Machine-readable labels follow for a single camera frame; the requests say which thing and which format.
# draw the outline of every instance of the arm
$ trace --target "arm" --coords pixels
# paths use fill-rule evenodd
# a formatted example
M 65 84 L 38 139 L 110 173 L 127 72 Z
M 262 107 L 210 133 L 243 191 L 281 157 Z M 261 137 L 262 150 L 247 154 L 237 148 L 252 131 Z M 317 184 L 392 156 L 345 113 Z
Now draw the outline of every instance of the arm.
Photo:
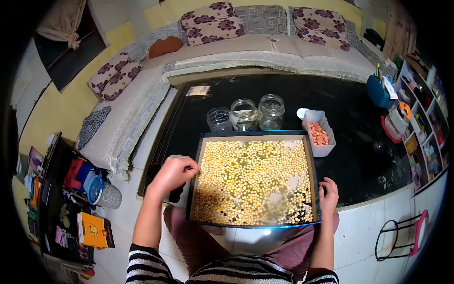
M 156 177 L 147 187 L 134 227 L 133 244 L 158 250 L 161 239 L 163 198 L 190 180 L 198 169 L 199 166 L 191 158 L 169 157 L 166 159 Z
M 312 254 L 311 264 L 307 275 L 308 277 L 321 270 L 334 269 L 333 214 L 336 209 L 339 195 L 337 193 L 336 183 L 330 178 L 325 177 L 324 180 L 325 181 L 319 183 L 321 210 L 320 234 Z M 326 188 L 326 195 L 323 193 L 323 187 Z

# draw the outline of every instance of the pink pants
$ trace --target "pink pants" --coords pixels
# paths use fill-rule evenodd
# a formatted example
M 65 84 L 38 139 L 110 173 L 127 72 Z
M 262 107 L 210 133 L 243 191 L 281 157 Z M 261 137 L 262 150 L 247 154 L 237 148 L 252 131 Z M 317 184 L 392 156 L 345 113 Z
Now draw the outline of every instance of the pink pants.
M 230 253 L 204 229 L 185 221 L 184 214 L 182 208 L 167 207 L 164 210 L 164 221 L 183 255 L 189 275 L 212 261 L 230 256 Z M 333 217 L 334 232 L 336 232 L 339 214 L 334 213 Z M 263 257 L 291 271 L 294 279 L 300 280 L 309 267 L 318 233 L 317 225 L 302 227 L 281 246 L 264 254 Z

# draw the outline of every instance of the sofa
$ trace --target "sofa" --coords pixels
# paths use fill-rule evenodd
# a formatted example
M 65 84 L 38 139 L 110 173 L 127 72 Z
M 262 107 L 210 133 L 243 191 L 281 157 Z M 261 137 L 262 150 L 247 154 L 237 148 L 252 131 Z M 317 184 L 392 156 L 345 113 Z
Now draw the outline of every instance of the sofa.
M 118 99 L 95 107 L 98 110 L 108 105 L 112 111 L 80 152 L 97 167 L 111 171 L 112 176 L 128 179 L 130 155 L 165 98 L 169 80 L 177 76 L 191 75 L 194 79 L 194 75 L 213 70 L 249 66 L 366 83 L 375 71 L 375 64 L 380 63 L 382 74 L 395 80 L 395 66 L 385 67 L 385 62 L 358 39 L 356 26 L 350 21 L 346 21 L 351 46 L 348 52 L 301 40 L 296 36 L 291 16 L 295 8 L 234 7 L 242 20 L 243 36 L 192 47 L 184 45 L 173 54 L 153 59 L 151 67 L 141 71 Z M 119 52 L 147 65 L 150 46 L 169 36 L 187 42 L 179 21 L 136 38 Z M 126 96 L 134 97 L 134 101 L 122 99 Z

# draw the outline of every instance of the checkered cloth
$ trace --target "checkered cloth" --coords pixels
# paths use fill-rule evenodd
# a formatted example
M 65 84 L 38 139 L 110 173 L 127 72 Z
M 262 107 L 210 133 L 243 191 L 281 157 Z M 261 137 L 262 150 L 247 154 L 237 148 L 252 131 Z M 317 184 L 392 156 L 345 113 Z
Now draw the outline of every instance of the checkered cloth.
M 101 110 L 93 111 L 84 119 L 82 129 L 79 133 L 77 150 L 81 150 L 88 143 L 88 141 L 90 141 L 104 120 L 106 120 L 111 109 L 112 108 L 110 106 L 106 106 Z

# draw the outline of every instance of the plastic cup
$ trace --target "plastic cup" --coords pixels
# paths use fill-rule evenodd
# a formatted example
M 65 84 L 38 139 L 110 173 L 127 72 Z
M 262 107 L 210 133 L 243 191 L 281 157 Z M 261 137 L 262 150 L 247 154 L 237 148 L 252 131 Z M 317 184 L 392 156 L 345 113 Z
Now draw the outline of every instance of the plastic cup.
M 229 112 L 228 108 L 215 108 L 207 113 L 207 123 L 211 132 L 233 131 Z

